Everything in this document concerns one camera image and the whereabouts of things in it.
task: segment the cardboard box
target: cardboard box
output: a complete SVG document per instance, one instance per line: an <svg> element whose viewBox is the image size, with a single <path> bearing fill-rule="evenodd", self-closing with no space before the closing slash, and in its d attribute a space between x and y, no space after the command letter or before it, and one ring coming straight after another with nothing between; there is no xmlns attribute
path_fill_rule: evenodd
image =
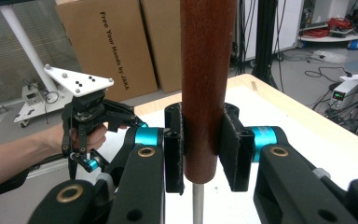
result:
<svg viewBox="0 0 358 224"><path fill-rule="evenodd" d="M115 81L106 99L158 90L138 0L83 0L56 9L83 73Z"/></svg>
<svg viewBox="0 0 358 224"><path fill-rule="evenodd" d="M141 0L159 86L182 89L180 1Z"/></svg>

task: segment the human hand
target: human hand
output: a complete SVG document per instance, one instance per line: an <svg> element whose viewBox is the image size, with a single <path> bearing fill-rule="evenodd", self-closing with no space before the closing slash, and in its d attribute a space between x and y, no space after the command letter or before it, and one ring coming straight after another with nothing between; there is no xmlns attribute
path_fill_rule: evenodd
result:
<svg viewBox="0 0 358 224"><path fill-rule="evenodd" d="M98 125L94 131L92 131L91 134L87 135L87 151L90 152L90 150L98 149L100 148L103 143L106 141L106 134L107 129L103 124ZM80 147L80 141L78 138L78 133L76 129L72 130L72 146L74 148Z"/></svg>
<svg viewBox="0 0 358 224"><path fill-rule="evenodd" d="M95 128L95 130L87 136L87 151L90 152L92 148L98 149L106 141L105 134L107 132L106 127L103 124L100 124ZM56 153L62 153L62 137L63 129L62 124L55 125L43 132L39 133L40 137L44 144L49 147L49 149ZM79 138L76 129L72 130L72 146L74 148L79 148Z"/></svg>

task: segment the wooden cylinder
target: wooden cylinder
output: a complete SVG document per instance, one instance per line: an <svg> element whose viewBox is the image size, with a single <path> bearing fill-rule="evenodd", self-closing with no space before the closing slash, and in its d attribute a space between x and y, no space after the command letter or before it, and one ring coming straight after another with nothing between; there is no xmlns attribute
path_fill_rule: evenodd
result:
<svg viewBox="0 0 358 224"><path fill-rule="evenodd" d="M182 0L182 113L185 175L214 177L237 1Z"/></svg>

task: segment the black pole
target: black pole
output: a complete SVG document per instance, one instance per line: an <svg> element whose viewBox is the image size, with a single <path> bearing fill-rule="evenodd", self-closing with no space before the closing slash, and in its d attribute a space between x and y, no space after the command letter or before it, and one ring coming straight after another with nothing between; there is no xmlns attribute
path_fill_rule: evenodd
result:
<svg viewBox="0 0 358 224"><path fill-rule="evenodd" d="M252 75L278 89L271 73L272 44L278 0L258 0L255 67Z"/></svg>

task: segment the metal rod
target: metal rod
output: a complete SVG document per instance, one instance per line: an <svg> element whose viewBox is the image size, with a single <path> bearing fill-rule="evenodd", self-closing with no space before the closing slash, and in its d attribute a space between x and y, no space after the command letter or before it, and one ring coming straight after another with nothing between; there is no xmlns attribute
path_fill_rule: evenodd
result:
<svg viewBox="0 0 358 224"><path fill-rule="evenodd" d="M193 184L193 224L203 222L204 185Z"/></svg>
<svg viewBox="0 0 358 224"><path fill-rule="evenodd" d="M19 40L22 48L24 49L32 65L34 66L34 69L42 79L48 91L57 91L57 87L54 85L54 82L43 70L44 65L40 61L40 58L37 55L34 46L32 45L30 39L28 38L28 35L25 33L24 29L22 28L19 19L17 19L17 16L14 13L13 8L11 6L1 6L0 10L4 15L11 30L13 31L14 35Z"/></svg>
<svg viewBox="0 0 358 224"><path fill-rule="evenodd" d="M271 74L274 24L278 1L258 0L255 67L252 75L278 89Z"/></svg>

